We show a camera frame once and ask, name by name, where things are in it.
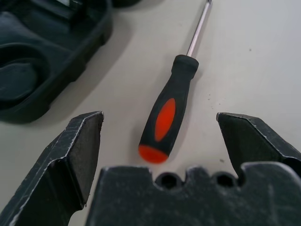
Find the orange grip insert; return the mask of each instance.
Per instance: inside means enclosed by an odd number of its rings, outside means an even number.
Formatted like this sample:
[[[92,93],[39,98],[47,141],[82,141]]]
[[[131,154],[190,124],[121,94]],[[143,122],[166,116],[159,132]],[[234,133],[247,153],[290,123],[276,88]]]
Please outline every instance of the orange grip insert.
[[[171,98],[162,107],[158,114],[155,126],[155,141],[159,142],[169,131],[175,114],[175,99]]]

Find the screwdriver shaft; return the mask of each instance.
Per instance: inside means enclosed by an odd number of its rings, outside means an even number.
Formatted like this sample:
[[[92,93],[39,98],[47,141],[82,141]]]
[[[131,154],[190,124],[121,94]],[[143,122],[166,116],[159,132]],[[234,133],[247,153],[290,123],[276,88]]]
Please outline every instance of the screwdriver shaft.
[[[201,16],[199,22],[198,22],[198,26],[197,26],[197,28],[196,28],[196,30],[194,32],[193,39],[192,39],[191,44],[189,46],[188,52],[186,54],[189,57],[192,56],[193,50],[194,50],[194,48],[196,46],[196,43],[198,41],[198,37],[199,37],[199,34],[200,34],[201,30],[202,30],[202,26],[204,24],[204,21],[205,21],[205,18],[206,18],[206,14],[207,14],[207,12],[209,10],[211,2],[212,2],[212,0],[207,0],[207,2],[206,2],[204,11],[202,13],[202,16]]]

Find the screwdriver handle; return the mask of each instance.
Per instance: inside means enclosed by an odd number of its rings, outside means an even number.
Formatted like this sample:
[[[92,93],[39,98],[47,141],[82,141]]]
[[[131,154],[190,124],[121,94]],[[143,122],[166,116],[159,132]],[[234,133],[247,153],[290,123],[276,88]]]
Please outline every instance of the screwdriver handle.
[[[139,154],[151,163],[162,163],[169,157],[184,118],[190,81],[198,61],[178,55],[172,75],[163,88],[146,122],[139,143]]]

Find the screwdriver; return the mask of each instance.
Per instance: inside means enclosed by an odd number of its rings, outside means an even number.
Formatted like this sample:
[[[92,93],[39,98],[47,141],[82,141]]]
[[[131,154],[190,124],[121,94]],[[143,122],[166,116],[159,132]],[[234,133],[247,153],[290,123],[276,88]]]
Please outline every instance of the screwdriver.
[[[198,70],[198,61],[191,56],[211,3],[212,0],[206,1],[187,54],[175,57],[172,75],[146,122],[138,151],[148,162],[165,162],[173,149],[184,118],[190,81]]]

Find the tool case compartment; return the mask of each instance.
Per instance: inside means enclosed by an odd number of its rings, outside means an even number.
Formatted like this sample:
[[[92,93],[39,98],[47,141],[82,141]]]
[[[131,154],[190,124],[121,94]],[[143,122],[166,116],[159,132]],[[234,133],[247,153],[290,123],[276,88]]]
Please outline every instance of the tool case compartment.
[[[41,117],[111,32],[110,0],[0,0],[0,120]]]

